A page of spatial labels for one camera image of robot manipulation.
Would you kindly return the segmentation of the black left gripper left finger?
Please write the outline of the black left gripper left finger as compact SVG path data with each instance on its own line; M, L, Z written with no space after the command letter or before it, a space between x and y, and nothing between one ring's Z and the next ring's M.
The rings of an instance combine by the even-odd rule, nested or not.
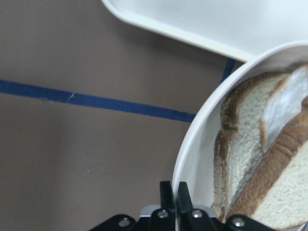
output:
M160 182L160 205L161 209L168 212L168 214L175 213L175 202L170 181Z

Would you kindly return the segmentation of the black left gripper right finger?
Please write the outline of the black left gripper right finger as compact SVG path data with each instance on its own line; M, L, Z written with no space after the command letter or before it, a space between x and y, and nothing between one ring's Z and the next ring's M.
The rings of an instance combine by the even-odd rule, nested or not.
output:
M188 185L184 181L180 181L177 192L177 212L181 217L192 211L193 204L190 198Z

